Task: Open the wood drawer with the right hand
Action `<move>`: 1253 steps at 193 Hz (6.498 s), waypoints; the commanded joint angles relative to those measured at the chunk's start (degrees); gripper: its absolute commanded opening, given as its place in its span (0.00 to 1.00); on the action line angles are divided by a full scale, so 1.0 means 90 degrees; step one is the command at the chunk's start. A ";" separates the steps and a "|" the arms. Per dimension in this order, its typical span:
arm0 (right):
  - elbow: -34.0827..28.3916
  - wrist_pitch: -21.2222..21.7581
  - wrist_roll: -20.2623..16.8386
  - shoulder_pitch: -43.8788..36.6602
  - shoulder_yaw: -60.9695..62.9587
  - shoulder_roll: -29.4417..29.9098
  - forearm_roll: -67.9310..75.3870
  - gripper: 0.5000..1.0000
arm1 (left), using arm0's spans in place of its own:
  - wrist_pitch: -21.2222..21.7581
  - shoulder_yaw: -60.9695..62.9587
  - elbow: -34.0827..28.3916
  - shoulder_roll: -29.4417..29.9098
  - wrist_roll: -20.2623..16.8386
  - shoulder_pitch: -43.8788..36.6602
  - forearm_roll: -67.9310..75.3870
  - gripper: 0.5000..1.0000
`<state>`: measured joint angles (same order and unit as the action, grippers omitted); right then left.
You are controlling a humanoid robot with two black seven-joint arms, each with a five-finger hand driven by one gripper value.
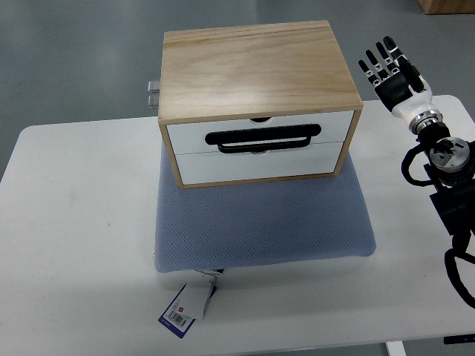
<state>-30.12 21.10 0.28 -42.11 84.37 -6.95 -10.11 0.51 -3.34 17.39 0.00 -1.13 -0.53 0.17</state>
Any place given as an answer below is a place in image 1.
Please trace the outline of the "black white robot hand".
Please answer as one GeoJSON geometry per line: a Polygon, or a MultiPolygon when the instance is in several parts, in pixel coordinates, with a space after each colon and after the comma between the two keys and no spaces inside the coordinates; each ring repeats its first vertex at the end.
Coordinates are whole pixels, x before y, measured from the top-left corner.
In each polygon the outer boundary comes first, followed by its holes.
{"type": "Polygon", "coordinates": [[[371,50],[358,65],[383,106],[406,122],[413,134],[423,127],[442,121],[442,113],[432,103],[432,90],[420,72],[410,63],[394,40],[385,36],[376,43],[380,59],[371,50]]]}

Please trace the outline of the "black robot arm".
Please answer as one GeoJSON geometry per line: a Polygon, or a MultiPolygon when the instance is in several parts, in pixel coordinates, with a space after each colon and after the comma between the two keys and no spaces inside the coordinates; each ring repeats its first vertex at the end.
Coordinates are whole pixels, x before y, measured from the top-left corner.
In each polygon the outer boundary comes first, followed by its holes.
{"type": "Polygon", "coordinates": [[[474,296],[463,284],[457,260],[474,263],[468,246],[474,235],[474,143],[452,136],[447,125],[435,116],[410,126],[418,145],[411,148],[401,163],[405,180],[414,186],[432,185],[436,192],[430,200],[448,234],[451,247],[445,252],[445,268],[453,288],[462,300],[474,307],[474,296]],[[410,173],[413,160],[425,154],[427,180],[414,179],[410,173]]]}

